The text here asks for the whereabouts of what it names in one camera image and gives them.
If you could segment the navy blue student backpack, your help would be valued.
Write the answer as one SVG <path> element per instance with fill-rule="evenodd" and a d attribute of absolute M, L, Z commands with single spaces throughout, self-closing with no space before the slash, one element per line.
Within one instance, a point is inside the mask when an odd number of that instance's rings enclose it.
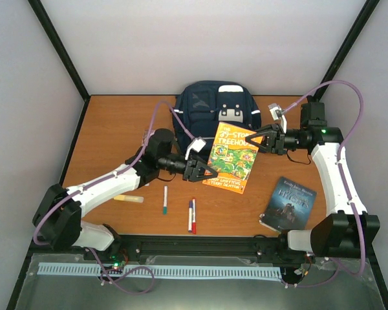
<path fill-rule="evenodd" d="M 220 122 L 255 131 L 262 125 L 261 111 L 246 87 L 231 81 L 198 81 L 176 97 L 173 127 L 179 149 L 187 151 L 191 138 L 202 137 L 206 145 L 199 156 L 208 159 Z"/>

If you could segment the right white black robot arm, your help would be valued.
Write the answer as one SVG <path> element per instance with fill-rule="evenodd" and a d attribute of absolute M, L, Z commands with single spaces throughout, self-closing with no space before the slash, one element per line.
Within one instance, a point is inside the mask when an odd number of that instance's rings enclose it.
<path fill-rule="evenodd" d="M 331 258 L 365 258 L 380 228 L 376 215 L 367 212 L 347 166 L 341 130 L 327 125 L 325 106 L 309 102 L 301 106 L 300 128 L 287 127 L 285 111 L 273 103 L 273 124 L 246 138 L 260 152 L 283 155 L 305 149 L 314 162 L 323 186 L 327 213 L 311 230 L 283 230 L 281 239 L 294 251 Z"/>

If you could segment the pink Taming of Shrew book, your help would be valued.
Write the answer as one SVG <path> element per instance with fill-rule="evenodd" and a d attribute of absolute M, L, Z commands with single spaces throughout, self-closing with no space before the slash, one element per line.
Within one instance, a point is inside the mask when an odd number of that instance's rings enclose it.
<path fill-rule="evenodd" d="M 142 146 L 148 143 L 150 137 L 155 133 L 155 130 L 145 130 L 142 138 Z"/>

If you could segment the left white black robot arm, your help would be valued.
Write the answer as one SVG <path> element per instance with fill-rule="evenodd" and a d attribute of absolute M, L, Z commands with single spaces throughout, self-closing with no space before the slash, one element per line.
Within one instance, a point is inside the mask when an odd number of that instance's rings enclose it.
<path fill-rule="evenodd" d="M 107 224 L 83 221 L 93 209 L 119 194 L 139 189 L 159 177 L 160 171 L 180 174 L 183 180 L 198 182 L 217 177 L 218 173 L 196 155 L 205 141 L 195 138 L 185 154 L 172 152 L 175 137 L 168 129 L 149 133 L 137 153 L 111 172 L 91 181 L 64 188 L 48 188 L 32 223 L 34 242 L 54 251 L 71 247 L 93 248 L 108 260 L 122 252 L 120 237 Z"/>

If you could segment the dark Wuthering Heights book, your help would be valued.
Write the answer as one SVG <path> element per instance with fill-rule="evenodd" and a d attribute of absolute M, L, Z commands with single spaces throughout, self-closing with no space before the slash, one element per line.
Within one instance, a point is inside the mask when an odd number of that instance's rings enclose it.
<path fill-rule="evenodd" d="M 280 177 L 259 223 L 274 231 L 303 230 L 317 192 L 285 177 Z"/>

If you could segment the orange Treehouse paperback book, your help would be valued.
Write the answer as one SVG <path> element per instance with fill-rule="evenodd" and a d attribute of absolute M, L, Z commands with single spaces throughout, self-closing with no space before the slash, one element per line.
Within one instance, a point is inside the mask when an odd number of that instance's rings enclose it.
<path fill-rule="evenodd" d="M 208 166 L 215 169 L 218 176 L 202 183 L 243 194 L 258 153 L 246 141 L 246 137 L 254 133 L 220 122 L 208 159 Z"/>

